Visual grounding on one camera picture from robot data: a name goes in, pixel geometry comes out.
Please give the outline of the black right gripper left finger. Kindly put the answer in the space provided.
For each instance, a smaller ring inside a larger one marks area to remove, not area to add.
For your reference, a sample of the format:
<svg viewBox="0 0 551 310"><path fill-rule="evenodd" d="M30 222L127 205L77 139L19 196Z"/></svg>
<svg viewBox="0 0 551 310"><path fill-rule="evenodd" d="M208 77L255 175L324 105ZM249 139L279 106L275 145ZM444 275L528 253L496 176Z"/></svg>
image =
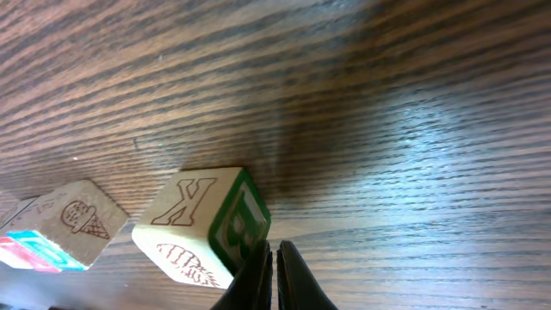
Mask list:
<svg viewBox="0 0 551 310"><path fill-rule="evenodd" d="M252 250L243 267L212 310L270 310L273 253L267 240Z"/></svg>

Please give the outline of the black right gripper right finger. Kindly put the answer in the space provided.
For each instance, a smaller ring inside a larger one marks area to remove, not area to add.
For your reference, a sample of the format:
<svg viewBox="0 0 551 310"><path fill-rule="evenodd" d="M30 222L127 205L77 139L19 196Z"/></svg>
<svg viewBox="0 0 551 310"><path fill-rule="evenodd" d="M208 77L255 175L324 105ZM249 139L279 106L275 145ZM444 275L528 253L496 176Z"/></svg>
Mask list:
<svg viewBox="0 0 551 310"><path fill-rule="evenodd" d="M279 310L337 310L289 240L277 251Z"/></svg>

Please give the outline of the wooden block green side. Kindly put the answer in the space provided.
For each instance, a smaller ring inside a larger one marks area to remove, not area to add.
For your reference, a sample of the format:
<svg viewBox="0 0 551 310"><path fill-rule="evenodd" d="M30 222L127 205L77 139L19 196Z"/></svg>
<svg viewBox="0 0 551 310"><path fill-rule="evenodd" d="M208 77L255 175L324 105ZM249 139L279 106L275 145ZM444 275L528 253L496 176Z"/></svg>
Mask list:
<svg viewBox="0 0 551 310"><path fill-rule="evenodd" d="M132 239L173 281L226 289L270 224L246 168L185 170L140 216Z"/></svg>

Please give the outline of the blue letter D block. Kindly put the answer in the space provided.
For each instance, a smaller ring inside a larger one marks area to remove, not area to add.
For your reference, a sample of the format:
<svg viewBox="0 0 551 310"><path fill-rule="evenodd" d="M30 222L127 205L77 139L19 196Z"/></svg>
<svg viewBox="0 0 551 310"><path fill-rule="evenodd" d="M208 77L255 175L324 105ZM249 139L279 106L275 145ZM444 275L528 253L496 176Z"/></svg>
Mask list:
<svg viewBox="0 0 551 310"><path fill-rule="evenodd" d="M88 270L125 226L128 213L90 180L39 196L1 233L61 270Z"/></svg>

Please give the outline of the red letter M block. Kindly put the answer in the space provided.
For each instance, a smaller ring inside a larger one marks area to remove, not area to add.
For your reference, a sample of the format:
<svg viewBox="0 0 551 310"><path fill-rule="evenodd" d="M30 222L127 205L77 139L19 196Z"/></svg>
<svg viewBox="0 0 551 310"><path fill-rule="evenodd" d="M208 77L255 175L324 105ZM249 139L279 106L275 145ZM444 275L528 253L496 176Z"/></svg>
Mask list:
<svg viewBox="0 0 551 310"><path fill-rule="evenodd" d="M61 270L38 257L29 249L7 236L8 224L27 206L37 199L36 197L19 201L10 209L1 213L1 262L19 270L34 270L46 273L60 273Z"/></svg>

